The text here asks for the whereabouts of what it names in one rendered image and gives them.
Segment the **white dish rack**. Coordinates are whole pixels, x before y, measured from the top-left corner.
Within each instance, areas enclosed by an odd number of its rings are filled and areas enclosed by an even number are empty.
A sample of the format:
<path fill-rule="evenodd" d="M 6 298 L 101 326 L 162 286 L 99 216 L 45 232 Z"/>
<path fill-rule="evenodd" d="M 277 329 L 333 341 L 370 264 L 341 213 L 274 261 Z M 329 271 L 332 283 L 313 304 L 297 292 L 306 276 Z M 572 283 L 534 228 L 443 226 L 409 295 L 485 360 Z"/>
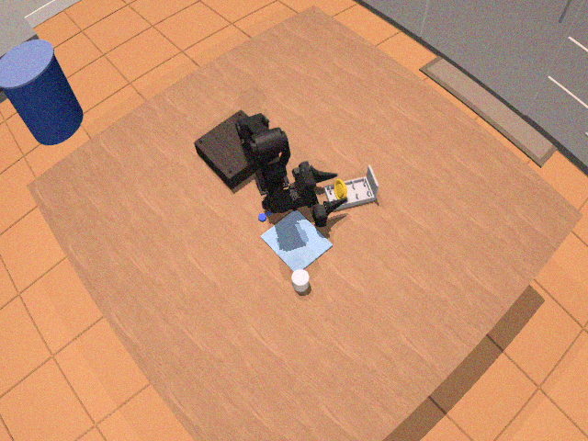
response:
<path fill-rule="evenodd" d="M 347 201 L 337 209 L 343 209 L 376 200 L 379 191 L 379 183 L 371 165 L 368 166 L 366 177 L 350 179 L 344 182 L 347 186 Z M 328 202 L 337 200 L 334 193 L 334 184 L 324 186 L 324 192 Z"/>

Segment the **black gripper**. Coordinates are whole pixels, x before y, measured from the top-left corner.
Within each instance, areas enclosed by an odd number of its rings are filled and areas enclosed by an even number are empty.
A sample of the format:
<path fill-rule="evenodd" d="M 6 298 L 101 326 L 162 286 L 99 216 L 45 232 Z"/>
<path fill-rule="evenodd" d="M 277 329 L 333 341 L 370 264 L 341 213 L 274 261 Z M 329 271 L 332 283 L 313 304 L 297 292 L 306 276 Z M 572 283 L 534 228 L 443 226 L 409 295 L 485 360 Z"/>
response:
<path fill-rule="evenodd" d="M 312 171 L 313 178 L 316 181 L 316 184 L 338 176 L 337 173 L 324 172 L 324 171 L 319 171 L 319 170 L 315 169 L 313 167 L 313 165 L 310 166 L 309 161 L 301 162 L 299 164 L 299 167 L 300 166 L 305 167 L 306 171 Z M 317 199 L 317 196 L 315 194 L 314 189 L 311 192 L 313 197 L 310 199 L 296 199 L 296 198 L 294 198 L 293 194 L 296 194 L 296 191 L 295 191 L 295 188 L 290 188 L 290 186 L 288 186 L 288 189 L 285 189 L 285 190 L 286 190 L 286 192 L 288 192 L 290 194 L 290 196 L 292 198 L 292 206 L 290 209 L 293 209 L 293 211 L 296 211 L 297 208 L 300 208 L 300 207 L 308 206 L 308 208 L 310 208 L 311 205 L 313 206 L 312 217 L 313 217 L 315 225 L 317 227 L 326 226 L 328 216 L 335 209 L 337 209 L 339 206 L 341 206 L 343 203 L 345 203 L 347 201 L 347 198 L 340 198 L 340 199 L 333 200 L 330 202 L 324 201 L 323 204 L 321 205 L 321 204 L 319 204 L 319 201 Z"/>

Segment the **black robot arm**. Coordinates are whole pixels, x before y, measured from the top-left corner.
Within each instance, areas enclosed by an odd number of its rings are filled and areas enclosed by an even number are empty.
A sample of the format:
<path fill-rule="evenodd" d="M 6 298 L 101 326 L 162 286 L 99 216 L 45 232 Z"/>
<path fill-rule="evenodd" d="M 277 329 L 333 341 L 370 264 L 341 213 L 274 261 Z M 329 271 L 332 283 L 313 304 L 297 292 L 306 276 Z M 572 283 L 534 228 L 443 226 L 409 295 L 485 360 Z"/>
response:
<path fill-rule="evenodd" d="M 292 198 L 284 189 L 288 187 L 286 165 L 290 158 L 288 137 L 281 128 L 268 129 L 270 120 L 262 113 L 239 119 L 235 123 L 240 138 L 240 143 L 253 156 L 254 164 L 261 170 L 255 172 L 254 180 L 261 196 L 266 195 L 262 201 L 263 209 L 271 213 L 284 213 L 290 210 Z M 279 154 L 279 161 L 264 165 L 259 160 Z M 295 188 L 296 199 L 312 198 L 312 190 L 316 187 L 312 171 L 306 171 L 305 167 L 293 168 L 291 171 L 295 182 L 289 184 Z M 284 185 L 285 184 L 285 185 Z M 264 191 L 264 192 L 263 192 Z"/>

